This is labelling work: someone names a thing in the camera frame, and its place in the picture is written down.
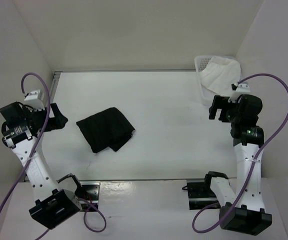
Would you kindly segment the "black skirt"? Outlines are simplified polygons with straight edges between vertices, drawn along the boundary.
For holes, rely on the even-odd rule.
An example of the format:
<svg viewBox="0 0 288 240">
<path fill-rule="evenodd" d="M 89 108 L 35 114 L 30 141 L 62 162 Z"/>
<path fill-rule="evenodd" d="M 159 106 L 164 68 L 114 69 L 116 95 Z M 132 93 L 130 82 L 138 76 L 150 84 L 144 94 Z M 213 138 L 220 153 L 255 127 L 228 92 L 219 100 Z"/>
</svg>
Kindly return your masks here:
<svg viewBox="0 0 288 240">
<path fill-rule="evenodd" d="M 76 125 L 95 154 L 106 148 L 118 151 L 132 138 L 135 131 L 133 125 L 116 107 L 77 121 Z"/>
</svg>

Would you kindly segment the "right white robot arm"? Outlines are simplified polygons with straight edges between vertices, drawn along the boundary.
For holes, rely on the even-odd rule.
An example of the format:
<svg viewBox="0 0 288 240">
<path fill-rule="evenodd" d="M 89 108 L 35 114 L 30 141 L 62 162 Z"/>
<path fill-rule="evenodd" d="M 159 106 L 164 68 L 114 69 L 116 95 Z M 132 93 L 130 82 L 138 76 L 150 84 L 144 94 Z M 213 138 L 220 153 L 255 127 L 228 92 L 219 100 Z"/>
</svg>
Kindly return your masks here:
<svg viewBox="0 0 288 240">
<path fill-rule="evenodd" d="M 213 120 L 218 110 L 219 121 L 230 123 L 231 136 L 237 159 L 237 186 L 233 191 L 226 174 L 210 171 L 205 175 L 203 192 L 216 196 L 219 205 L 220 227 L 224 230 L 257 236 L 272 224 L 266 213 L 261 192 L 261 157 L 264 131 L 257 125 L 263 108 L 260 98 L 242 94 L 236 100 L 214 96 L 209 108 Z"/>
</svg>

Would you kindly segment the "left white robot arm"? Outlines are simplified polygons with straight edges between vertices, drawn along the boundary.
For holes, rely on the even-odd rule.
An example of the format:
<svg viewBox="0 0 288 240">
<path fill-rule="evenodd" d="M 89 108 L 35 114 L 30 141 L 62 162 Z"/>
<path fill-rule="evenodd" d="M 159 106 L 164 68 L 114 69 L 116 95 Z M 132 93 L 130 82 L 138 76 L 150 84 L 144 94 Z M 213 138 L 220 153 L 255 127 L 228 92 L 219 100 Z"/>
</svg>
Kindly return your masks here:
<svg viewBox="0 0 288 240">
<path fill-rule="evenodd" d="M 31 183 L 35 205 L 30 216 L 49 230 L 54 229 L 81 211 L 79 198 L 83 186 L 72 182 L 66 189 L 53 177 L 41 148 L 41 130 L 50 132 L 65 127 L 68 119 L 59 111 L 57 104 L 40 110 L 20 102 L 0 108 L 5 121 L 2 124 L 2 142 L 10 148 L 26 168 Z"/>
</svg>

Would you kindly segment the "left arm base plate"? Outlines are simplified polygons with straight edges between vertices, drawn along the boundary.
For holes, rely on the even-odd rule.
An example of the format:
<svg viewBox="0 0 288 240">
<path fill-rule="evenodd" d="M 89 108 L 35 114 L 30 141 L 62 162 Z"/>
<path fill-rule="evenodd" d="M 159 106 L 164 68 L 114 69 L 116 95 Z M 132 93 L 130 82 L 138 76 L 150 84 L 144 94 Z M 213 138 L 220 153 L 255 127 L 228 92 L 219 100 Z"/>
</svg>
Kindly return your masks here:
<svg viewBox="0 0 288 240">
<path fill-rule="evenodd" d="M 78 198 L 82 198 L 91 202 L 98 208 L 99 193 L 100 193 L 100 182 L 96 181 L 81 181 L 81 188 L 77 188 L 75 195 Z"/>
</svg>

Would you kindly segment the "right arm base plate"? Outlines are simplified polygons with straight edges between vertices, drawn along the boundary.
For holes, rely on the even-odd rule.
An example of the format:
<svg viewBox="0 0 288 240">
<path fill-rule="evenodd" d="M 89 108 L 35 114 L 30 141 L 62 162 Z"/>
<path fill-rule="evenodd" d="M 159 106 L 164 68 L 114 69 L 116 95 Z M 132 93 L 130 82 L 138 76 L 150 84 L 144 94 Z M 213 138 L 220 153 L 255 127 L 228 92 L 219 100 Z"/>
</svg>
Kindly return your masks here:
<svg viewBox="0 0 288 240">
<path fill-rule="evenodd" d="M 182 190 L 188 194 L 189 210 L 201 210 L 218 201 L 215 194 L 206 187 L 203 179 L 187 180 Z"/>
</svg>

